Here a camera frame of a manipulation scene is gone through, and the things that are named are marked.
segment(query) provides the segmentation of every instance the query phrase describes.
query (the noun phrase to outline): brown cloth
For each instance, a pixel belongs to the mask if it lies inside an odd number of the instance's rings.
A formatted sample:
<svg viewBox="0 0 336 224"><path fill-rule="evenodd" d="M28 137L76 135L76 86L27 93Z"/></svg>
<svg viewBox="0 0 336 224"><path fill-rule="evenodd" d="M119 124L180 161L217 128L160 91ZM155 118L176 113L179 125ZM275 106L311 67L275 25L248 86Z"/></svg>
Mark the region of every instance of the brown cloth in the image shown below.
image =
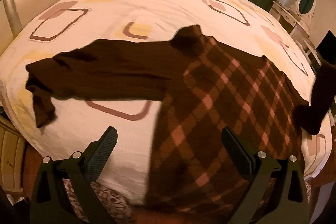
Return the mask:
<svg viewBox="0 0 336 224"><path fill-rule="evenodd" d="M301 131L291 115L308 102L265 56L222 44L198 25L167 42L100 39L26 68L38 127L55 118L50 96L162 100L147 208L221 219L231 213L248 182L221 143L225 126L269 156L295 155L304 170Z"/></svg>
<svg viewBox="0 0 336 224"><path fill-rule="evenodd" d="M311 135L320 132L322 121L336 95L336 66L323 60L311 91L310 106L298 106L293 111L296 128L303 128Z"/></svg>

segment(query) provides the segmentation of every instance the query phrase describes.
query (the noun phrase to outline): metal screw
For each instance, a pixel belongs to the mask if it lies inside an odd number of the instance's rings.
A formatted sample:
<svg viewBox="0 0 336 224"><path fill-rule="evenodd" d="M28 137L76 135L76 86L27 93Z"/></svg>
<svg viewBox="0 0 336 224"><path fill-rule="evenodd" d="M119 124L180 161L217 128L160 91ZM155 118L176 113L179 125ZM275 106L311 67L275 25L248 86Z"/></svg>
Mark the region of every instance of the metal screw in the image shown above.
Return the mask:
<svg viewBox="0 0 336 224"><path fill-rule="evenodd" d="M44 164L47 164L49 161L50 161L50 157L44 157L42 160Z"/></svg>
<svg viewBox="0 0 336 224"><path fill-rule="evenodd" d="M296 162L296 156L291 155L291 156L289 156L289 159L290 159L292 162Z"/></svg>
<svg viewBox="0 0 336 224"><path fill-rule="evenodd" d="M77 152L75 152L75 153L72 154L72 157L74 159L79 159L81 155L82 155L82 152L77 151Z"/></svg>
<svg viewBox="0 0 336 224"><path fill-rule="evenodd" d="M259 151L258 152L258 157L264 159L264 158L266 158L266 153L264 151Z"/></svg>

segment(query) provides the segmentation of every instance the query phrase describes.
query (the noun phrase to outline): bed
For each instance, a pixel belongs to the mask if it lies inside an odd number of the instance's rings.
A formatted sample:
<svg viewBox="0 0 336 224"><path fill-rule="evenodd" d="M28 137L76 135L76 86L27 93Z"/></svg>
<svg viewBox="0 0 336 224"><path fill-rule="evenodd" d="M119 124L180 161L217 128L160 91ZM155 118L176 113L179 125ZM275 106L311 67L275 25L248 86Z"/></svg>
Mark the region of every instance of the bed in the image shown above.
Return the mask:
<svg viewBox="0 0 336 224"><path fill-rule="evenodd" d="M4 0L1 5L7 35L1 42L0 94L12 124L41 156L53 160L83 151L108 126L114 126L118 144L98 182L134 205L142 205L146 193L161 102L52 98L58 118L37 129L32 95L25 89L27 64L97 38L164 41L183 26L199 24L205 35L220 42L255 56L266 55L286 73L301 97L310 100L315 76L307 59L275 18L247 0ZM318 135L303 132L305 180L318 175L331 149L326 116Z"/></svg>

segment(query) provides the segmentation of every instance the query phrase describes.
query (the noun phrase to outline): black screen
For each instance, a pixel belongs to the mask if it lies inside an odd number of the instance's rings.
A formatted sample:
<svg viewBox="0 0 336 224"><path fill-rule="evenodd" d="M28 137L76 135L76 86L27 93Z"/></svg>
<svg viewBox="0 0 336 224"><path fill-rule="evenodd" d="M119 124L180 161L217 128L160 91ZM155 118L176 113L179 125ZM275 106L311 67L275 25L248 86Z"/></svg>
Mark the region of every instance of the black screen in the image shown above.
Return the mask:
<svg viewBox="0 0 336 224"><path fill-rule="evenodd" d="M336 37L331 31L328 31L316 50L324 60L336 65Z"/></svg>

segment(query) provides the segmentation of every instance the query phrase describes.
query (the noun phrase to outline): argyle pattern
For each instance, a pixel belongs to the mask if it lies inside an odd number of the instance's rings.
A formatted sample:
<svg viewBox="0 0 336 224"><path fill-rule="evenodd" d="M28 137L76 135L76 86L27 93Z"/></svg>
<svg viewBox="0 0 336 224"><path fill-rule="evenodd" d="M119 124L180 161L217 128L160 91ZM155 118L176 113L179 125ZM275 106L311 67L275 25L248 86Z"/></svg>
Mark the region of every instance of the argyle pattern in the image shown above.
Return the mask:
<svg viewBox="0 0 336 224"><path fill-rule="evenodd" d="M267 155L295 155L302 163L301 132L295 131L291 113L295 102L303 99L295 98L290 80L265 56L262 68L253 67L224 52L198 26L194 32L203 49L162 101L146 206L228 216L248 182L223 147L221 130L230 126Z"/></svg>

